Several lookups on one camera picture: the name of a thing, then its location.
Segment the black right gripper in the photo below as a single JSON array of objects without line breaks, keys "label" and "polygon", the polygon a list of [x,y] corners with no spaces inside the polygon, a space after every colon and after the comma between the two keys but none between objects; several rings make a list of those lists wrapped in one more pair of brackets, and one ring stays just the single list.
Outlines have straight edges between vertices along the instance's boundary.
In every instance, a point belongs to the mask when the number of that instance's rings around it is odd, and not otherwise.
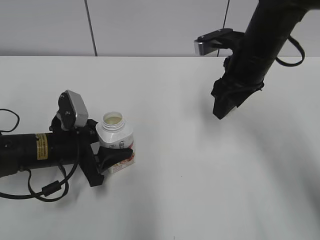
[{"label": "black right gripper", "polygon": [[223,67],[225,72],[214,82],[211,91],[214,97],[212,113],[219,120],[265,86],[265,61],[260,57],[241,60],[228,56],[223,62]]}]

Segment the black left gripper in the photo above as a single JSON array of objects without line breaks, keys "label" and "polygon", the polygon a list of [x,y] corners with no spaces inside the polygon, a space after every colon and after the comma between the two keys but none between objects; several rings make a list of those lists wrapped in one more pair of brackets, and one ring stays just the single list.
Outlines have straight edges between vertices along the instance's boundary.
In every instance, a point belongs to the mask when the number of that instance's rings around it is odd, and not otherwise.
[{"label": "black left gripper", "polygon": [[75,129],[79,144],[79,166],[84,173],[90,187],[102,185],[102,173],[109,171],[111,174],[125,168],[132,159],[134,151],[131,148],[106,148],[100,146],[95,155],[91,144],[99,141],[97,133],[98,122],[88,119],[85,127]]}]

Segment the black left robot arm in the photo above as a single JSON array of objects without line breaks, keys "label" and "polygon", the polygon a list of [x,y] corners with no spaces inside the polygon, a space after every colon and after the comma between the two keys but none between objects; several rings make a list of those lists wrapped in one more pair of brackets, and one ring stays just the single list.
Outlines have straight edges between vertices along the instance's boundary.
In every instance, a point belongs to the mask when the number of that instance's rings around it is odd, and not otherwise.
[{"label": "black left robot arm", "polygon": [[10,134],[0,137],[0,175],[14,175],[20,170],[55,167],[78,163],[91,187],[100,186],[99,173],[91,145],[98,142],[97,122],[88,119],[84,127],[64,131],[55,118],[50,132]]}]

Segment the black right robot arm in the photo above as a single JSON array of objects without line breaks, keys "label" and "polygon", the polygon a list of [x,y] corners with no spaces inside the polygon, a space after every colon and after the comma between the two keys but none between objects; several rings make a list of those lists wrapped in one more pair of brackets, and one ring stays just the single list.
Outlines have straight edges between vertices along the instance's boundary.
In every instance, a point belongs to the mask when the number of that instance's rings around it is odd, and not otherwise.
[{"label": "black right robot arm", "polygon": [[231,49],[214,85],[213,115],[225,118],[258,91],[294,27],[317,0],[255,0],[244,32],[225,27],[229,2],[92,0],[94,53],[99,57],[193,57]]}]

